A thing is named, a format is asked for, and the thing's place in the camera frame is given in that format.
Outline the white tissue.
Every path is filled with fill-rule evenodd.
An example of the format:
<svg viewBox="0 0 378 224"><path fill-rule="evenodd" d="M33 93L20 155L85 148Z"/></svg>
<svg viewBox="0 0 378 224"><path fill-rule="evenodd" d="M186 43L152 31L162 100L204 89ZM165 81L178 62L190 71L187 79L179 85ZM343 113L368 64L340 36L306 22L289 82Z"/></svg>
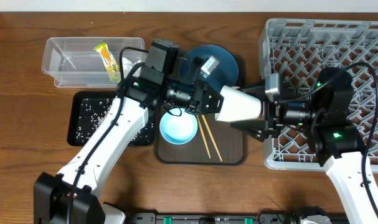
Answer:
<svg viewBox="0 0 378 224"><path fill-rule="evenodd" d="M122 58L122 69L123 69L123 74L125 78L128 76L129 72L131 71L134 65L135 65L135 62L132 62L126 57Z"/></svg>

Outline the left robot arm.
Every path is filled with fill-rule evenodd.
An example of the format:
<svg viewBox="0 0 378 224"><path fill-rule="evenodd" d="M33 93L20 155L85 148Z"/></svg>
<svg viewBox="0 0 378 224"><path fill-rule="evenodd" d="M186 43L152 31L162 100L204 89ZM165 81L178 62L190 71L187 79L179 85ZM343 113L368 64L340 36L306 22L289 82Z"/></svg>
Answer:
<svg viewBox="0 0 378 224"><path fill-rule="evenodd" d="M41 173L34 184L34 223L124 223L125 213L99 201L108 176L149 114L164 103L190 114L218 113L222 86L126 78L102 124L56 175Z"/></svg>

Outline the light blue bowl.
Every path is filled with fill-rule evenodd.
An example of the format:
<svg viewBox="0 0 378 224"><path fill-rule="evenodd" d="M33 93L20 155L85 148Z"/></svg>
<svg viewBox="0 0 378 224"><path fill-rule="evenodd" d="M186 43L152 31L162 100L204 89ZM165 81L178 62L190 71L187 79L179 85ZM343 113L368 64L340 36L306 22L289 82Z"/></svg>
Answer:
<svg viewBox="0 0 378 224"><path fill-rule="evenodd" d="M197 134L198 122L194 115L183 109L174 108L161 117L159 130L162 137L171 144L185 144Z"/></svg>

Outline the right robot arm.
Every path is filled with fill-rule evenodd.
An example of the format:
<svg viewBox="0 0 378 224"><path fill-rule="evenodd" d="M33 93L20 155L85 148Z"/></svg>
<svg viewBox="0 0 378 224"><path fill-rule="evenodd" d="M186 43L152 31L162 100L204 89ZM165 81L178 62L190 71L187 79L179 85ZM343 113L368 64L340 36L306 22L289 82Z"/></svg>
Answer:
<svg viewBox="0 0 378 224"><path fill-rule="evenodd" d="M349 73L354 67L366 67L375 84L374 117L366 141L347 118L355 94ZM378 186L368 158L378 119L378 79L371 65L358 62L324 68L314 87L303 95L277 73L242 91L262 101L264 118L236 121L232 128L261 142L278 137L283 128L303 133L333 183L348 221L378 223Z"/></svg>

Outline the rice leftovers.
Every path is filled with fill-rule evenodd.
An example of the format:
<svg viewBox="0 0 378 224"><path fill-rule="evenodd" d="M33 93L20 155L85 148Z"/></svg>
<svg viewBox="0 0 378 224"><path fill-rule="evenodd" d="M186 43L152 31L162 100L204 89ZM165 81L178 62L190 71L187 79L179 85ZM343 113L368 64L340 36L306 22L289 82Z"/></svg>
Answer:
<svg viewBox="0 0 378 224"><path fill-rule="evenodd" d="M102 124L111 108L112 101L112 98L84 98L79 104L78 114L73 115L70 119L75 121L76 124L69 127L67 142L71 146L84 146ZM146 126L134 135L128 145L151 145L155 137L154 122L155 117L150 116Z"/></svg>

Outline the green orange snack wrapper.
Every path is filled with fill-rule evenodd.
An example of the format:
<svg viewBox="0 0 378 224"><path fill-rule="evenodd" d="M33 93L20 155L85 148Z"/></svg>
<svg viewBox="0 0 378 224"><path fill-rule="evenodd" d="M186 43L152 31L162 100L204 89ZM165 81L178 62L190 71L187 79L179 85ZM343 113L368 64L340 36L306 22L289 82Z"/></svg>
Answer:
<svg viewBox="0 0 378 224"><path fill-rule="evenodd" d="M94 50L100 54L105 69L108 72L109 80L112 83L118 83L121 80L120 67L113 54L110 52L107 43L100 43L94 47Z"/></svg>

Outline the white cup green inside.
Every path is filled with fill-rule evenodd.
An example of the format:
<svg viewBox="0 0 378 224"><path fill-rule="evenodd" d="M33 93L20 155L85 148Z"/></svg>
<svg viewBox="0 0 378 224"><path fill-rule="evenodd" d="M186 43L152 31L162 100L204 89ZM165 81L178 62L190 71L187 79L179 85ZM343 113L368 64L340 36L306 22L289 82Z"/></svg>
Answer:
<svg viewBox="0 0 378 224"><path fill-rule="evenodd" d="M258 119L261 115L262 102L258 98L226 85L220 94L224 100L220 111L215 114L216 121L233 123Z"/></svg>

